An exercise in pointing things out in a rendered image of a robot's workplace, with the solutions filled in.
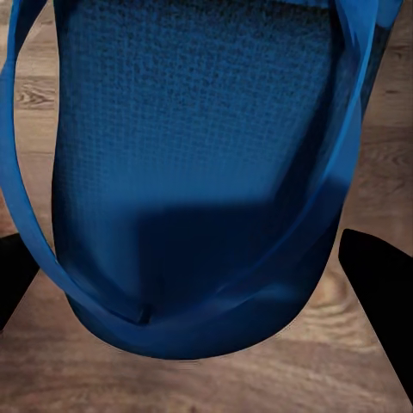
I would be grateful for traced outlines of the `sandal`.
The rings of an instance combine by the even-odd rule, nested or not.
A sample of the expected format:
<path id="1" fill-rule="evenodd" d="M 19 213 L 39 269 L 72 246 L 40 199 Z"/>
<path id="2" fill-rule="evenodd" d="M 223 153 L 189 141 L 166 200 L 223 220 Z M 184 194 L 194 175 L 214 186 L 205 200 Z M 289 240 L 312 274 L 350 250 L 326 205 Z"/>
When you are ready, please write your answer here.
<path id="1" fill-rule="evenodd" d="M 323 275 L 404 0 L 53 0 L 52 233 L 15 149 L 12 0 L 0 187 L 22 241 L 109 345 L 164 360 L 286 328 Z"/>

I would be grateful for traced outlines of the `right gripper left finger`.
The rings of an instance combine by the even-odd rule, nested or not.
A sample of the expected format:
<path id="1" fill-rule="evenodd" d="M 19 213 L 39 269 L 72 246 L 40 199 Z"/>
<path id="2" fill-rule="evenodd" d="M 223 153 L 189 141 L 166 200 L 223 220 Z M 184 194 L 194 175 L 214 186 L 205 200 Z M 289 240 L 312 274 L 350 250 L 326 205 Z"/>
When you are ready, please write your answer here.
<path id="1" fill-rule="evenodd" d="M 39 269 L 19 233 L 0 238 L 0 331 Z"/>

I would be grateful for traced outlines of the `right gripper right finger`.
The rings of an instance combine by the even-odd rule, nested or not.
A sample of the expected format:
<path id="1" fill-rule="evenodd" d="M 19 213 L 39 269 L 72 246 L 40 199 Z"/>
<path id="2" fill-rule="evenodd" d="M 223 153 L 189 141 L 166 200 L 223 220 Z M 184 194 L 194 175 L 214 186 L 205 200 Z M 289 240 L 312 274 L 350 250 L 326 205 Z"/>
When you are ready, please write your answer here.
<path id="1" fill-rule="evenodd" d="M 339 262 L 413 404 L 413 257 L 344 229 Z"/>

